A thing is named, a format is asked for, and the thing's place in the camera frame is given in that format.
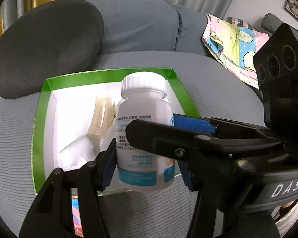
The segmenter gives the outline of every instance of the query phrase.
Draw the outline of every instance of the white ribbed cap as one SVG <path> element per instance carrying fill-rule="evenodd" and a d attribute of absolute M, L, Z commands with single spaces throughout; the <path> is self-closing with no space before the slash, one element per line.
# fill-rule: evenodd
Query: white ribbed cap
<path fill-rule="evenodd" d="M 166 97 L 165 79 L 154 72 L 135 72 L 124 77 L 121 85 L 121 97 L 127 99 L 128 94 L 135 89 L 139 90 L 157 90 L 163 92 L 163 98 Z"/>

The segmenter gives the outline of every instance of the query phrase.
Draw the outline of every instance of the colorful cloth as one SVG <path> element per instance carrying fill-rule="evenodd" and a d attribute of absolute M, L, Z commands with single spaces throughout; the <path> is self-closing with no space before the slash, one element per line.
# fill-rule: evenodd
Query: colorful cloth
<path fill-rule="evenodd" d="M 268 35 L 205 15 L 207 27 L 202 35 L 205 46 L 226 69 L 258 89 L 253 56 L 267 42 Z"/>

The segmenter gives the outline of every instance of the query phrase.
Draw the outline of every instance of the white plastic bottle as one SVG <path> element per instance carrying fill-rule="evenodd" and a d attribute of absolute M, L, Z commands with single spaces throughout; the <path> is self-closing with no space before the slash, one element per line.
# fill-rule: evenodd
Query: white plastic bottle
<path fill-rule="evenodd" d="M 165 79 L 152 72 L 137 72 L 122 81 L 122 98 L 117 111 L 116 145 L 118 180 L 134 191 L 161 190 L 174 181 L 174 160 L 130 146 L 126 126 L 134 119 L 173 125 L 173 112 L 166 97 Z"/>

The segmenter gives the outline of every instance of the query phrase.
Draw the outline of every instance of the bottle neck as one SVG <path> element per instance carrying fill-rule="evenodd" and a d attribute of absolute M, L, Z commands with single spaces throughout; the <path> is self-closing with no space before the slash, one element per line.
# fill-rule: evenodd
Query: bottle neck
<path fill-rule="evenodd" d="M 164 93 L 161 91 L 157 91 L 157 90 L 135 90 L 135 91 L 131 91 L 128 95 L 127 95 L 127 100 L 128 99 L 138 99 L 138 98 L 159 98 L 159 99 L 163 99 L 164 97 Z"/>

